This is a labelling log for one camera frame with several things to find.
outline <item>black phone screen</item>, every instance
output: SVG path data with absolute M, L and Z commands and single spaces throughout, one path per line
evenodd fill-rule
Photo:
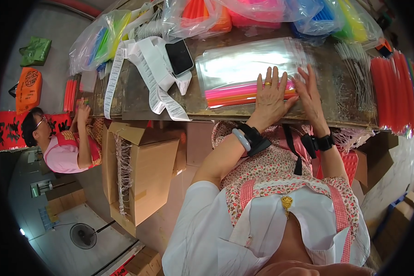
M 166 44 L 166 51 L 175 75 L 179 75 L 193 67 L 193 61 L 184 40 L 174 44 Z

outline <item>hand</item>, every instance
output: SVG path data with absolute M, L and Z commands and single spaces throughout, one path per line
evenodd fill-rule
M 324 118 L 324 112 L 322 111 L 313 68 L 308 64 L 307 69 L 309 75 L 302 68 L 298 68 L 298 72 L 305 79 L 305 83 L 300 81 L 298 77 L 293 78 L 292 81 L 301 98 L 305 114 L 313 126 L 314 135 L 321 138 L 330 135 L 330 129 L 328 128 L 327 121 Z
M 90 107 L 84 103 L 84 98 L 81 98 L 81 102 L 78 106 L 78 114 L 76 115 L 79 126 L 86 125 L 86 121 L 89 118 L 89 114 Z
M 247 124 L 255 127 L 259 133 L 264 132 L 269 126 L 279 121 L 299 99 L 298 96 L 294 96 L 284 102 L 287 72 L 282 74 L 281 84 L 278 88 L 279 72 L 276 66 L 273 67 L 273 77 L 271 77 L 271 67 L 267 69 L 265 82 L 270 82 L 271 85 L 262 86 L 262 75 L 259 74 L 255 112 L 247 121 Z

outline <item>table surface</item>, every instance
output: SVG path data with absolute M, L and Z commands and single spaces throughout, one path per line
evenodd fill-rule
M 121 8 L 139 8 L 144 0 L 130 0 Z M 288 23 L 283 23 L 279 30 L 265 32 L 258 36 L 247 37 L 243 30 L 233 27 L 232 31 L 218 37 L 205 40 L 186 39 L 193 60 L 205 50 L 234 46 L 247 42 L 292 36 Z M 355 101 L 355 86 L 345 63 L 334 48 L 334 40 L 327 39 L 320 47 L 309 47 L 319 71 L 319 92 L 324 116 L 329 126 L 369 128 L 377 130 L 377 117 L 374 114 L 358 110 Z M 245 121 L 254 111 L 254 105 L 234 106 L 220 109 L 207 109 L 207 102 L 199 88 L 196 69 L 192 70 L 193 78 L 185 96 L 181 96 L 176 84 L 168 91 L 194 120 L 234 120 Z M 104 116 L 103 103 L 105 91 L 101 81 L 97 80 L 94 93 L 77 92 L 77 98 L 88 97 L 92 108 L 91 115 Z M 138 69 L 129 60 L 124 60 L 120 77 L 112 101 L 111 117 L 123 120 L 171 120 L 166 110 L 155 114 L 149 107 L 149 90 L 147 89 Z M 306 115 L 301 102 L 281 119 L 280 123 L 307 124 Z

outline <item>finger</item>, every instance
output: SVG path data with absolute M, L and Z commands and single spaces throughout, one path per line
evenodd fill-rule
M 294 96 L 294 97 L 289 98 L 284 105 L 285 110 L 288 111 L 290 108 L 292 108 L 294 104 L 298 101 L 298 99 L 299 99 L 299 96 Z
M 313 68 L 310 64 L 307 65 L 307 69 L 309 74 L 310 87 L 314 87 L 314 85 L 316 85 L 316 75 L 314 74 Z
M 302 68 L 300 68 L 300 67 L 298 67 L 298 73 L 302 76 L 302 78 L 304 78 L 304 80 L 305 80 L 305 84 L 307 85 L 307 87 L 308 87 L 308 83 L 309 83 L 309 76 L 308 76 L 308 74 L 307 73 L 305 73 L 305 71 L 302 69 Z
M 282 93 L 285 92 L 285 88 L 287 87 L 287 81 L 288 81 L 288 75 L 287 75 L 287 72 L 284 72 L 282 74 L 281 83 L 279 85 L 279 92 L 282 92 Z
M 271 86 L 271 83 L 273 83 L 271 81 L 271 67 L 267 68 L 267 75 L 265 76 L 264 85 L 265 85 L 265 83 L 270 83 L 269 86 Z
M 271 87 L 274 87 L 277 90 L 279 85 L 279 70 L 277 66 L 273 67 L 273 77 L 271 78 L 271 81 L 273 83 Z
M 259 74 L 259 76 L 258 76 L 258 80 L 257 80 L 257 85 L 256 85 L 256 87 L 257 87 L 257 91 L 258 92 L 260 92 L 260 91 L 262 91 L 262 75 L 261 74 Z
M 308 85 L 306 85 L 305 83 L 303 83 L 303 82 L 301 81 L 301 78 L 299 77 L 299 75 L 298 75 L 298 74 L 296 74 L 296 75 L 294 76 L 294 79 L 295 79 L 296 81 L 298 81 L 298 82 L 300 82 L 300 83 L 304 84 L 304 86 L 305 86 L 305 88 L 306 88 L 306 92 L 307 92 L 308 96 L 309 96 L 309 97 L 311 97 L 311 95 L 310 95 L 310 90 L 309 90 Z
M 294 87 L 296 88 L 296 92 L 298 92 L 299 97 L 302 101 L 311 101 L 310 95 L 308 95 L 307 87 L 305 84 L 297 80 L 296 78 L 292 78 L 292 81 L 294 82 Z

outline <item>pink shirt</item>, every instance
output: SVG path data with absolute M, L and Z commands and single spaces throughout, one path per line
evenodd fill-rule
M 78 147 L 72 145 L 59 146 L 57 137 L 53 136 L 46 152 L 44 161 L 48 167 L 57 173 L 75 174 L 87 170 L 78 167 Z

